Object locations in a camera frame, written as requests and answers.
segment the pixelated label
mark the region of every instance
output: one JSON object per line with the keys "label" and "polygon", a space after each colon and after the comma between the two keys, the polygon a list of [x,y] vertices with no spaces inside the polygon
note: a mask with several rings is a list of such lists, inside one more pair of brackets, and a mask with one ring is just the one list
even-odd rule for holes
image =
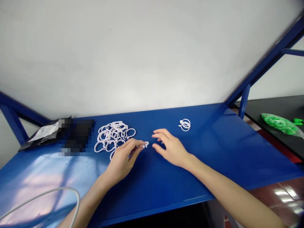
{"label": "pixelated label", "polygon": [[41,138],[43,138],[45,136],[48,136],[48,135],[51,135],[57,130],[58,130],[58,122],[56,122],[53,125],[48,125],[48,126],[41,127],[37,131],[36,135],[31,140],[29,140],[29,142],[37,140],[37,139],[41,139]]}

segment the green plastic bag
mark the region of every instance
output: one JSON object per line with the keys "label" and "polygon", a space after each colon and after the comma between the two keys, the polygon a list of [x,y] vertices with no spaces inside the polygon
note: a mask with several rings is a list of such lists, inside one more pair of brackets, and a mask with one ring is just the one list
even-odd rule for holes
{"label": "green plastic bag", "polygon": [[271,127],[280,130],[284,134],[301,137],[304,139],[304,133],[289,120],[280,116],[261,113],[263,120]]}

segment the blue metal post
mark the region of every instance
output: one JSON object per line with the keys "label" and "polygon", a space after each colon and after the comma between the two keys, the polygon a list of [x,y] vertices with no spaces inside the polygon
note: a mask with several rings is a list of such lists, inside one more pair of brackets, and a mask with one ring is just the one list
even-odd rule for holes
{"label": "blue metal post", "polygon": [[297,55],[297,56],[304,56],[304,51],[302,50],[295,50],[295,49],[289,49],[289,48],[284,48],[282,50],[283,54],[291,54],[291,55]]}
{"label": "blue metal post", "polygon": [[17,115],[17,113],[4,104],[0,104],[0,109],[9,123],[13,133],[15,134],[20,145],[23,145],[28,140],[28,135]]}
{"label": "blue metal post", "polygon": [[248,95],[250,90],[250,84],[245,87],[242,93],[242,99],[240,103],[240,109],[238,110],[238,116],[244,119],[245,109],[248,101]]}

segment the gray cable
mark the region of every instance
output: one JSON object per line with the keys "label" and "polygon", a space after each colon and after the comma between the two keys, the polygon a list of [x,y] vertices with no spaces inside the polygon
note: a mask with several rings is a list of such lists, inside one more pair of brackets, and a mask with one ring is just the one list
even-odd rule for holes
{"label": "gray cable", "polygon": [[0,217],[0,220],[2,220],[3,218],[5,218],[6,216],[8,216],[9,214],[11,214],[12,212],[14,212],[15,210],[19,209],[19,208],[22,207],[23,205],[25,205],[25,204],[27,204],[27,203],[29,203],[29,202],[31,202],[31,201],[33,201],[33,200],[39,198],[40,196],[43,196],[43,195],[45,195],[45,194],[48,194],[48,193],[51,193],[51,192],[54,192],[54,191],[57,191],[57,190],[64,190],[64,189],[73,191],[73,192],[76,194],[76,197],[77,197],[76,210],[75,210],[75,214],[74,214],[74,216],[73,216],[73,219],[72,219],[72,222],[71,222],[71,225],[70,225],[70,228],[72,228],[73,225],[74,225],[74,222],[75,222],[75,219],[76,219],[78,210],[79,210],[80,195],[79,195],[79,193],[77,192],[76,189],[71,188],[71,187],[58,187],[58,188],[54,188],[54,189],[51,189],[51,190],[49,190],[49,191],[46,191],[46,192],[44,192],[44,193],[41,193],[40,195],[37,195],[37,196],[35,196],[35,197],[33,197],[33,198],[31,198],[31,199],[25,201],[24,203],[22,203],[22,204],[20,204],[20,205],[18,205],[18,206],[16,206],[16,207],[14,207],[14,208],[11,209],[10,211],[6,212],[3,216]]}

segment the left hand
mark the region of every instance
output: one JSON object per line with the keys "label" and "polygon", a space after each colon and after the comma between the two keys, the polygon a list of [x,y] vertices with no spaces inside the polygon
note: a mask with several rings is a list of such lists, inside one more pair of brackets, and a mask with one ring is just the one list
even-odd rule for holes
{"label": "left hand", "polygon": [[108,168],[103,173],[111,187],[129,174],[137,156],[143,150],[142,145],[145,145],[144,141],[132,138],[116,149]]}

